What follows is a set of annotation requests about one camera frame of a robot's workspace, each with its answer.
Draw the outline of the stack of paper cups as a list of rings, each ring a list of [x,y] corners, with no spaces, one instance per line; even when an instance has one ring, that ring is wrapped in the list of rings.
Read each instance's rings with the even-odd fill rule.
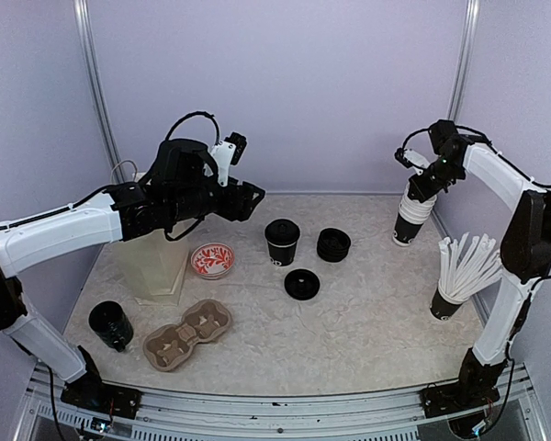
[[[398,215],[392,237],[394,243],[402,247],[409,246],[417,236],[422,225],[430,217],[437,200],[437,196],[433,196],[424,202],[411,199],[409,197],[409,190],[410,185],[406,185],[399,202]]]

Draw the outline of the brown cardboard cup carrier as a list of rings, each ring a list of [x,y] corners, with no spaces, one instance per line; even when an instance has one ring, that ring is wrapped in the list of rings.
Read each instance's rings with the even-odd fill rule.
[[[143,341],[143,353],[156,370],[173,371],[192,356],[197,345],[216,340],[231,324],[231,313],[222,303],[201,300],[185,311],[180,323],[149,334]]]

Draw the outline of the black lid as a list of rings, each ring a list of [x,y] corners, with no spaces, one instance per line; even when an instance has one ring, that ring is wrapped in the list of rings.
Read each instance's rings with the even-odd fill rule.
[[[287,295],[294,300],[311,300],[320,291],[320,280],[312,271],[299,268],[286,275],[284,287]]]
[[[288,219],[277,219],[271,221],[264,229],[265,239],[274,245],[288,246],[298,241],[300,228],[297,224]]]

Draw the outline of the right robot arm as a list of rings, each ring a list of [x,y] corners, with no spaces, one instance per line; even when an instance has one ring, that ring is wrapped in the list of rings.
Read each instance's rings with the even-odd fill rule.
[[[434,162],[407,146],[395,152],[397,161],[415,171],[399,209],[401,219],[415,224],[410,209],[429,208],[440,191],[468,174],[479,178],[512,211],[500,250],[489,259],[486,270],[480,268],[478,258],[492,249],[488,238],[476,239],[465,256],[459,255],[454,243],[441,244],[451,253],[452,263],[472,266],[462,271],[461,281],[441,283],[441,295],[469,297],[475,293],[472,281],[478,282],[479,289],[500,284],[487,324],[468,350],[459,380],[451,389],[452,401],[469,408],[486,394],[488,378],[498,377],[506,366],[513,339],[523,327],[539,284],[551,279],[551,185],[536,183],[520,171],[480,131],[444,119],[425,131],[436,155]]]

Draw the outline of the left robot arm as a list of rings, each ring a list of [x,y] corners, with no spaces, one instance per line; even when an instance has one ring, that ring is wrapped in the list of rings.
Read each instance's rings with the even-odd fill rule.
[[[106,185],[59,209],[0,222],[0,332],[73,384],[87,406],[104,407],[110,389],[91,357],[23,299],[19,274],[93,245],[127,242],[154,231],[175,242],[178,222],[199,224],[209,214],[247,221],[264,191],[229,175],[246,146],[246,138],[236,132],[212,147],[190,139],[164,140],[139,181]]]

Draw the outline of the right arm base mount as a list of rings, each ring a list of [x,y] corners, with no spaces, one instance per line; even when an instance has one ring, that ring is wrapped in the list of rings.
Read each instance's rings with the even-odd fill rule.
[[[465,361],[454,382],[429,386],[421,390],[420,397],[426,418],[458,413],[496,402],[500,393],[496,387],[506,362],[497,365],[481,365]]]

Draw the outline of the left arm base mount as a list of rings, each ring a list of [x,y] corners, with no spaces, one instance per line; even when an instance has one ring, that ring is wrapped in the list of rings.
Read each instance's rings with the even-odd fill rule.
[[[93,358],[78,347],[85,373],[74,381],[66,381],[61,400],[81,409],[134,420],[141,404],[140,390],[105,383]]]

